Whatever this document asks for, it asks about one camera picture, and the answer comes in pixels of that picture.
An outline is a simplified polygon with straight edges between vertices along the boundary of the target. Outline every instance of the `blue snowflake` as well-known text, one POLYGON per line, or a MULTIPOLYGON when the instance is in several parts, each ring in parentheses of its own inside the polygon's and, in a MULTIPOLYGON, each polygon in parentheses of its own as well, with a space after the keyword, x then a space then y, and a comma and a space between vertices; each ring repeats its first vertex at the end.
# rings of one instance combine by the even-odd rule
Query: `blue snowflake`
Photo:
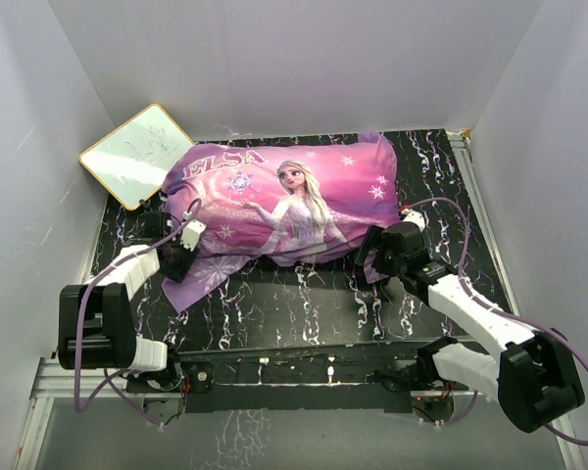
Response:
POLYGON ((251 187, 252 177, 252 174, 244 174, 241 171, 238 171, 234 178, 226 179, 228 181, 228 190, 242 194, 246 188, 251 187))

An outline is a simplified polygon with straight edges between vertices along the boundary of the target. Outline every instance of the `white snowflake print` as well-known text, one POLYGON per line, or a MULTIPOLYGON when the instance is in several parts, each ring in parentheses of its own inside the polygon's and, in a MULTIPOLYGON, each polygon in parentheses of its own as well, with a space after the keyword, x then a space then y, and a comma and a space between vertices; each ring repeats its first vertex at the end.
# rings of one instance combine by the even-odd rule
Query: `white snowflake print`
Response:
POLYGON ((351 157, 347 157, 346 155, 342 157, 342 163, 344 166, 353 166, 356 161, 357 160, 353 160, 351 157))
POLYGON ((218 235, 220 235, 220 237, 224 240, 228 240, 233 235, 235 235, 235 230, 232 230, 230 225, 221 225, 218 235))
POLYGON ((383 191, 381 186, 372 185, 368 192, 371 193, 375 199, 383 199, 383 196, 385 196, 385 191, 383 191))
POLYGON ((217 288, 228 277, 228 257, 206 258, 200 260, 194 277, 205 283, 206 290, 217 288))
POLYGON ((226 179, 228 181, 228 190, 242 194, 246 188, 251 187, 252 177, 252 174, 244 174, 241 171, 237 171, 234 177, 226 179))

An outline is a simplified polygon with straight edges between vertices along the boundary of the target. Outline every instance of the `elsa character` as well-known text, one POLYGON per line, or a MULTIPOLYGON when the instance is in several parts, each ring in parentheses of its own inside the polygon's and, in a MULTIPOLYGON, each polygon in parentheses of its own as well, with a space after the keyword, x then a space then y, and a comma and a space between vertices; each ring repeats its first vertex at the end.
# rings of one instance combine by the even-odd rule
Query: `elsa character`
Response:
POLYGON ((333 222, 329 207, 320 194, 320 183, 306 164, 286 160, 276 171, 278 181, 287 193, 279 199, 272 213, 257 203, 242 201, 240 207, 253 209, 274 231, 261 247, 264 255, 278 251, 288 259, 315 262, 316 254, 326 250, 324 233, 351 245, 333 222))

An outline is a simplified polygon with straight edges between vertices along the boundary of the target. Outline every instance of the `blonde hair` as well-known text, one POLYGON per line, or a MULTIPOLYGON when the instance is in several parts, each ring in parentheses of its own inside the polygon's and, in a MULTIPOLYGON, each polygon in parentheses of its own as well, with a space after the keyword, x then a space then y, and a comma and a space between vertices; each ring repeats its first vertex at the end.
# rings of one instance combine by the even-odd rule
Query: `blonde hair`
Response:
MULTIPOLYGON (((329 206, 326 204, 320 193, 320 182, 316 178, 316 175, 306 164, 297 162, 295 160, 286 160, 278 166, 276 169, 276 175, 279 176, 286 166, 293 166, 305 174, 305 189, 306 189, 306 202, 310 211, 314 215, 314 218, 319 224, 326 225, 329 221, 329 206)), ((281 187, 287 192, 287 194, 294 194, 294 191, 283 184, 281 178, 278 178, 278 182, 281 187)))

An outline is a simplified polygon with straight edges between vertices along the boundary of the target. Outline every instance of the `black marble table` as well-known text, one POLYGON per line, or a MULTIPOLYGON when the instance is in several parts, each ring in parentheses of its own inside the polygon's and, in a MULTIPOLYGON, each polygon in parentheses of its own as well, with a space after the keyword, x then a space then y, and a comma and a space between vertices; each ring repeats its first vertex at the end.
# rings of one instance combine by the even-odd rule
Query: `black marble table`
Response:
MULTIPOLYGON (((474 216, 444 130, 385 132, 398 159, 396 188, 401 205, 444 196, 463 208, 470 223, 467 273, 476 289, 504 308, 508 304, 474 216)), ((329 145, 357 141, 356 134, 282 137, 222 142, 259 145, 329 145)), ((158 198, 151 208, 158 209, 158 198)), ((432 253, 458 261, 463 230, 453 209, 427 206, 432 253)), ((127 212, 109 198, 92 274, 120 252, 135 233, 143 210, 127 212)), ((153 276, 133 299, 137 331, 167 340, 181 352, 335 345, 372 340, 426 339, 464 332, 446 316, 407 294, 398 279, 382 286, 358 285, 352 254, 326 264, 279 267, 267 258, 249 261, 209 296, 177 313, 153 276)))

